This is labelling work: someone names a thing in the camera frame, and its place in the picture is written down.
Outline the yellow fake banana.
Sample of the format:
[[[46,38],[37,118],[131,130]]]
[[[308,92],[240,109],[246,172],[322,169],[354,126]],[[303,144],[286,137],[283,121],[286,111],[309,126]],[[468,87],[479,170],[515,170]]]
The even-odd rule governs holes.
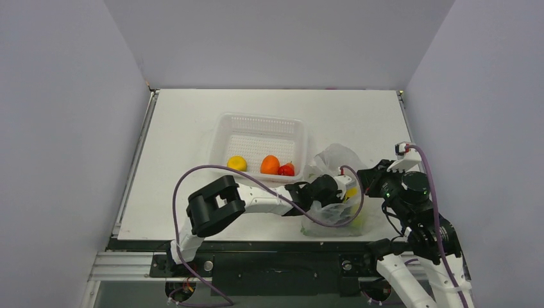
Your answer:
[[[343,198],[343,202],[346,203],[350,198],[356,197],[358,193],[359,193],[359,190],[356,187],[347,189]]]

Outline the clear plastic bag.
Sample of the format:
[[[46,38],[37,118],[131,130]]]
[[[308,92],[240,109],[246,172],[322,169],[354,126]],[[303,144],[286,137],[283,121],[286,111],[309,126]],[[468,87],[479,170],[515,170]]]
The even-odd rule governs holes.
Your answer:
[[[322,175],[336,176],[343,165],[349,166],[355,171],[366,168],[354,151],[341,144],[333,143],[305,165],[303,179],[306,182],[313,182]],[[322,207],[319,202],[314,202],[311,205],[309,214],[322,223],[337,225],[352,218],[360,203],[361,192],[359,190],[358,195],[350,198],[346,203],[341,200],[341,203],[333,203]],[[368,235],[370,232],[380,229],[386,223],[386,219],[380,211],[380,202],[377,200],[371,200],[366,196],[361,211],[368,215],[362,230],[351,229],[348,225],[339,228],[323,227],[304,216],[302,218],[301,233],[307,237],[358,237]]]

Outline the red fake fruit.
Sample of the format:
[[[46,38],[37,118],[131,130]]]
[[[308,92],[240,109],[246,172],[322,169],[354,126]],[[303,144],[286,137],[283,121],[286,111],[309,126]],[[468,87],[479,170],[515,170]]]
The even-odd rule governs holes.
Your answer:
[[[295,168],[292,163],[287,163],[278,168],[278,175],[280,176],[294,176]]]

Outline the green fake fruit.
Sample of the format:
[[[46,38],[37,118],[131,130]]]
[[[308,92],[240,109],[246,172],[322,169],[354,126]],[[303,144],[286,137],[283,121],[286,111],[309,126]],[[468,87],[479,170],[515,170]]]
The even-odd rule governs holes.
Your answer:
[[[361,211],[348,225],[351,229],[354,230],[362,230],[364,228],[364,224],[368,219],[367,213]]]

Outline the orange fake fruit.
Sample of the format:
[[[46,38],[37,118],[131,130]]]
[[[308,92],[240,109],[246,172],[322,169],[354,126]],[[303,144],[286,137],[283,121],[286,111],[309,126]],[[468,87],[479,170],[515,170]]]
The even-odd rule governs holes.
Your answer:
[[[266,156],[260,165],[260,172],[266,175],[277,175],[280,169],[280,161],[274,155]]]

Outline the yellow fake fruit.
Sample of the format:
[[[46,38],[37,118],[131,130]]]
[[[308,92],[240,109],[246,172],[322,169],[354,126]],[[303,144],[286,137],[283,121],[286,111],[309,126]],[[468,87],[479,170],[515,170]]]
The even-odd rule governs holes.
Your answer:
[[[242,156],[232,156],[228,159],[226,166],[230,169],[245,172],[247,171],[247,161]]]

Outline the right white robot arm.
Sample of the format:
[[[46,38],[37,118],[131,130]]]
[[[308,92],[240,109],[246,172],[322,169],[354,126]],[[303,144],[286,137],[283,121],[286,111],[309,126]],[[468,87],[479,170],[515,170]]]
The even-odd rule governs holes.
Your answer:
[[[389,239],[371,242],[361,258],[363,268],[383,277],[406,307],[473,307],[457,232],[438,212],[428,176],[419,171],[391,171],[393,164],[381,160],[356,175],[365,196],[381,198],[385,209],[392,210],[407,232],[407,242],[403,248]],[[423,267],[431,295],[401,259],[406,251]]]

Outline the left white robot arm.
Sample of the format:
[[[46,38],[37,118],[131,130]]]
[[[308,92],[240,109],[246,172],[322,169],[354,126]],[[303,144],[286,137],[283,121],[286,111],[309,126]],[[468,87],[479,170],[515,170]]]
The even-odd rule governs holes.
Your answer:
[[[171,242],[166,267],[176,276],[187,274],[204,239],[222,232],[242,214],[301,216],[313,205],[341,203],[352,183],[346,175],[322,175],[309,183],[264,189],[222,176],[188,197],[187,218]]]

